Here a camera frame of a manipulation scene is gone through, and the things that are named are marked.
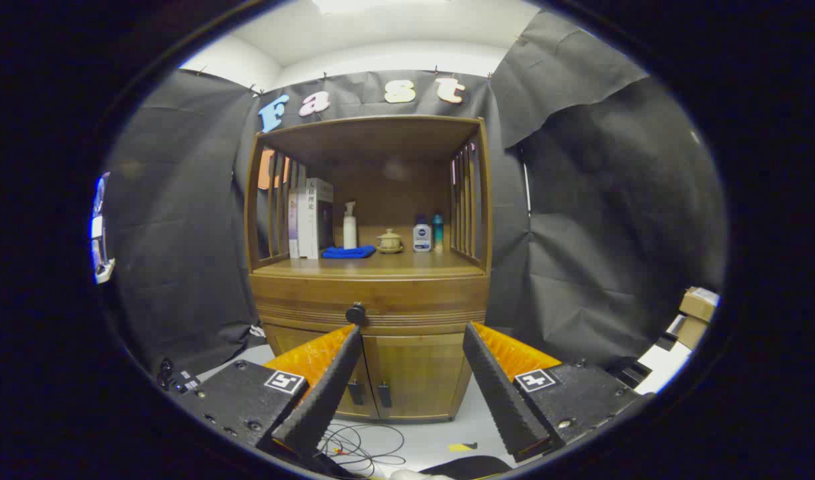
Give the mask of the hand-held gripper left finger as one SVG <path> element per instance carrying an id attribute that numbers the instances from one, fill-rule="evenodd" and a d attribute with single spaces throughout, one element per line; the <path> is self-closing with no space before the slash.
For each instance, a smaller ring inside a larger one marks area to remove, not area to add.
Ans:
<path id="1" fill-rule="evenodd" d="M 239 359 L 198 385 L 182 410 L 235 443 L 311 462 L 361 357 L 358 325 L 307 341 L 263 365 Z"/>

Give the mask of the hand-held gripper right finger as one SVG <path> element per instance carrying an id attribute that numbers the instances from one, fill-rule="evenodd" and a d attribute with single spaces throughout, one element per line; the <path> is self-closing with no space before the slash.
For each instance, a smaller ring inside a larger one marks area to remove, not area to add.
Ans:
<path id="1" fill-rule="evenodd" d="M 652 397 L 586 361 L 563 363 L 477 323 L 466 325 L 463 353 L 505 449 L 518 462 L 592 437 L 638 414 Z"/>

